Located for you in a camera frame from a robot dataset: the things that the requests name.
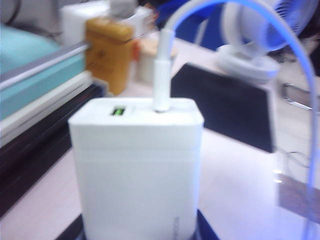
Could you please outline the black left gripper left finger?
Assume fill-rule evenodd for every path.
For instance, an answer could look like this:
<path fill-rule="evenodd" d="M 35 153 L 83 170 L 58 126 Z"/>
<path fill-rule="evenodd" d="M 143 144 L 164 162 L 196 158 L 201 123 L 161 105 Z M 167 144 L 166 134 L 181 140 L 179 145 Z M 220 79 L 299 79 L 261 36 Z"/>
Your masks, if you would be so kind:
<path fill-rule="evenodd" d="M 82 215 L 80 214 L 56 239 L 86 240 Z"/>

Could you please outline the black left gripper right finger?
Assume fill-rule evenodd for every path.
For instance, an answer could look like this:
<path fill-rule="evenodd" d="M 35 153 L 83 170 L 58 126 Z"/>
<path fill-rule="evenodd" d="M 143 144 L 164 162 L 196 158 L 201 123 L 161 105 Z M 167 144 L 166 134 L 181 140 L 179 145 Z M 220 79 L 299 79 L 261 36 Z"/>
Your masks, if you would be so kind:
<path fill-rule="evenodd" d="M 218 236 L 202 214 L 197 210 L 196 228 L 193 234 L 194 240 L 219 240 Z"/>

